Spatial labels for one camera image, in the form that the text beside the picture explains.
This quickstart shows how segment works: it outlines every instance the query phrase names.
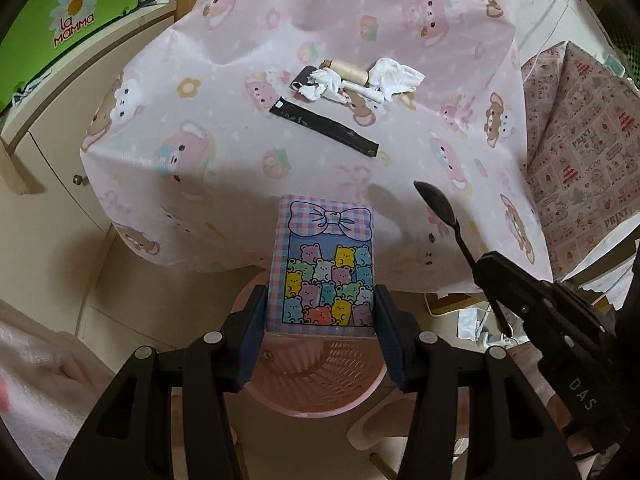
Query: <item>daisy logo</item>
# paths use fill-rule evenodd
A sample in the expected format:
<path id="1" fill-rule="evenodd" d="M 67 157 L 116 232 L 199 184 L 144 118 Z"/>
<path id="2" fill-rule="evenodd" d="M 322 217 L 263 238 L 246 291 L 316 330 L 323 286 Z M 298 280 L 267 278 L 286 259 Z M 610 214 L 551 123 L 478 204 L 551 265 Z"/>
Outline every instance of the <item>daisy logo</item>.
<path id="1" fill-rule="evenodd" d="M 59 6 L 50 13 L 49 30 L 54 31 L 53 48 L 95 21 L 97 0 L 58 0 Z"/>

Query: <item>crumpled tissue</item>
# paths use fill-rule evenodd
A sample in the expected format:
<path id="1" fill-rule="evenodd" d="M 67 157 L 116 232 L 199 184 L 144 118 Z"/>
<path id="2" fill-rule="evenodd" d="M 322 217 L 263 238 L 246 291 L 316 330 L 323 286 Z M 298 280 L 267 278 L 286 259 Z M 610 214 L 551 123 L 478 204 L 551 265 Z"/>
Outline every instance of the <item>crumpled tissue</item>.
<path id="1" fill-rule="evenodd" d="M 342 86 L 342 78 L 334 70 L 330 68 L 315 70 L 311 73 L 309 79 L 315 81 L 316 84 L 313 86 L 301 86 L 298 92 L 310 101 L 317 101 L 321 97 L 326 97 L 340 104 L 350 102 L 347 96 L 338 92 Z"/>
<path id="2" fill-rule="evenodd" d="M 369 70 L 369 85 L 379 89 L 387 101 L 392 101 L 394 94 L 415 92 L 423 79 L 424 74 L 415 68 L 388 57 L 381 57 Z"/>

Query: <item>daisy flower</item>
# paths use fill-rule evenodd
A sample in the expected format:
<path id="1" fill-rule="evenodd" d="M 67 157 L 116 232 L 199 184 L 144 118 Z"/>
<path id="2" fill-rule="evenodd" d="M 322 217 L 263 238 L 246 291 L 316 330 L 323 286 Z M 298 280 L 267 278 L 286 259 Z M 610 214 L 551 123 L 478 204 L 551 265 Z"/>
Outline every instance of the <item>daisy flower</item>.
<path id="1" fill-rule="evenodd" d="M 55 30 L 56 35 L 62 32 L 61 24 L 71 18 L 75 25 L 80 20 L 84 20 L 95 10 L 97 0 L 58 0 L 59 6 L 50 13 L 52 18 L 49 30 Z"/>

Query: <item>yellow center of daisy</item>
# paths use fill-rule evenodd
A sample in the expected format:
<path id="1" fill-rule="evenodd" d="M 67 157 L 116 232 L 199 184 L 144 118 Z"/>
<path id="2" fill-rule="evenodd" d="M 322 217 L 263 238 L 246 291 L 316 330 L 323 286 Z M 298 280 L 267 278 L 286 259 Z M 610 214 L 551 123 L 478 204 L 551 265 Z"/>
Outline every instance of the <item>yellow center of daisy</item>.
<path id="1" fill-rule="evenodd" d="M 80 12 L 80 9 L 82 9 L 82 0 L 71 0 L 66 8 L 66 12 L 68 12 L 70 16 L 75 16 Z"/>

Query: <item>cabinet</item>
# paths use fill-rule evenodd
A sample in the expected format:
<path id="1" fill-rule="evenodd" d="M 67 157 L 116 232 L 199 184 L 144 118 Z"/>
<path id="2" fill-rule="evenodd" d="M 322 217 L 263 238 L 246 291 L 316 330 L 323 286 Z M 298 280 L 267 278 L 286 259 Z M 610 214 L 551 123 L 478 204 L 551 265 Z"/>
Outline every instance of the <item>cabinet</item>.
<path id="1" fill-rule="evenodd" d="M 0 187 L 0 291 L 3 300 L 55 330 L 75 332 L 104 233 L 69 196 L 33 137 L 12 161 L 31 194 Z"/>
<path id="2" fill-rule="evenodd" d="M 166 18 L 102 56 L 53 99 L 29 129 L 60 182 L 104 232 L 107 232 L 111 221 L 94 195 L 91 183 L 84 176 L 79 154 L 82 138 L 120 71 L 173 22 L 172 17 Z"/>

